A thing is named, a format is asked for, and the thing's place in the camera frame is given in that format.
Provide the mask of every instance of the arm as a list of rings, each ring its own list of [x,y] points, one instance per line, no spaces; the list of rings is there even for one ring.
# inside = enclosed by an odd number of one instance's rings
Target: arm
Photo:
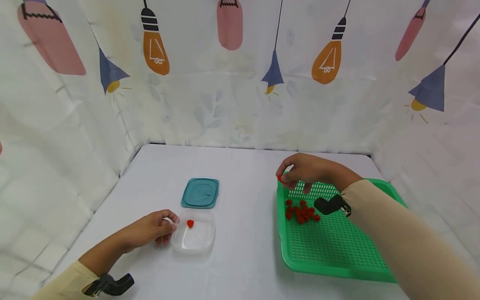
[[[480,299],[480,281],[429,227],[355,172],[316,156],[296,154],[277,171],[295,188],[299,180],[335,185],[351,207],[349,220],[377,247],[400,287],[412,300]]]
[[[158,246],[168,245],[177,229],[178,217],[169,210],[151,213],[117,231],[87,251],[78,261],[38,291],[32,300],[92,299],[83,293],[91,283],[107,274],[117,260],[135,248],[155,241]]]

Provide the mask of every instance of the white tablecloth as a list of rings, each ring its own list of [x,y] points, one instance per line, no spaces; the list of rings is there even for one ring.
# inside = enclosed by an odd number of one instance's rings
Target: white tablecloth
[[[215,243],[185,255],[153,245],[125,255],[111,274],[135,285],[118,299],[406,299],[398,285],[294,273],[282,261],[276,227],[276,177],[285,151],[147,145],[137,154],[56,274],[103,238],[150,212],[180,215],[191,178],[220,181]],[[366,178],[382,179],[370,158],[316,154]]]

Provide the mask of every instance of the fabric backdrop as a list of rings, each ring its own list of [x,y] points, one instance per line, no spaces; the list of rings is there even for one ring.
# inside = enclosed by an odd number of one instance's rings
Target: fabric backdrop
[[[0,299],[41,286],[149,142],[372,154],[478,271],[477,1],[0,11]]]

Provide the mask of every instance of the green plastic tray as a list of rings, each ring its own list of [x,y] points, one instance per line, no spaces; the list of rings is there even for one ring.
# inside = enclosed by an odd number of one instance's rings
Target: green plastic tray
[[[376,187],[407,207],[393,186],[383,180],[368,179]],[[303,182],[290,191],[278,182],[276,190],[278,233],[285,264],[295,272],[346,277],[362,280],[396,282],[385,262],[362,231],[353,225],[341,211],[324,216],[320,222],[310,220],[298,224],[295,218],[285,218],[285,201],[291,199],[293,206],[305,200],[308,206],[318,197],[330,200],[338,194],[333,185],[316,183],[312,191],[303,194]]]

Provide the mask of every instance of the red candy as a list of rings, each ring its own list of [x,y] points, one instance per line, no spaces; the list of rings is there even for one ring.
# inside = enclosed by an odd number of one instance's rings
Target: red candy
[[[315,215],[315,208],[310,207],[307,212],[309,217],[313,217]]]

